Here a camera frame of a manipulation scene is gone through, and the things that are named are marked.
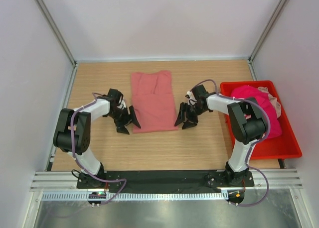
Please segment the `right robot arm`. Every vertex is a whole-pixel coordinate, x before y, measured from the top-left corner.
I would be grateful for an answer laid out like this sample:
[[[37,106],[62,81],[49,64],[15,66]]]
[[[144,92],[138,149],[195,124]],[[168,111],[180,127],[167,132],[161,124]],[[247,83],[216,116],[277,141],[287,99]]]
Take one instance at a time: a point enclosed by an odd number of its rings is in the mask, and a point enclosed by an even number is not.
[[[185,97],[187,102],[180,104],[175,126],[195,127],[198,116],[204,112],[218,111],[229,116],[235,144],[224,177],[228,183],[241,182],[250,170],[249,161],[256,144],[270,133],[267,113],[254,97],[242,99],[209,93],[203,84],[193,87]]]

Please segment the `salmon pink t shirt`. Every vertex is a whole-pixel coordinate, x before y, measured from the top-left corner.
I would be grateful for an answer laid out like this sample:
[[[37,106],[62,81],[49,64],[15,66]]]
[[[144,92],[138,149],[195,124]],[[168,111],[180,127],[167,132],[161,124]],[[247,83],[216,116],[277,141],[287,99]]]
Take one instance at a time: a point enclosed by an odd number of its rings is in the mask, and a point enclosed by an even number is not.
[[[178,130],[174,125],[177,114],[171,83],[168,70],[131,74],[132,104],[141,126],[133,126],[133,133]]]

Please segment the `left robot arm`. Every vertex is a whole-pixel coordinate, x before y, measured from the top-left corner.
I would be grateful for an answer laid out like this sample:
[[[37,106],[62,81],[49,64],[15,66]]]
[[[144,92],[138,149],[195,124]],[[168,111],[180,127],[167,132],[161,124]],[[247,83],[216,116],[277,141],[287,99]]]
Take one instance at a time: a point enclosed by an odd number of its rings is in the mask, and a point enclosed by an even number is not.
[[[124,95],[116,89],[108,93],[93,93],[93,101],[76,109],[62,109],[53,136],[53,145],[69,154],[82,173],[98,181],[105,180],[103,164],[91,148],[91,123],[100,117],[110,117],[116,132],[130,134],[127,126],[141,128],[134,107],[128,107]]]

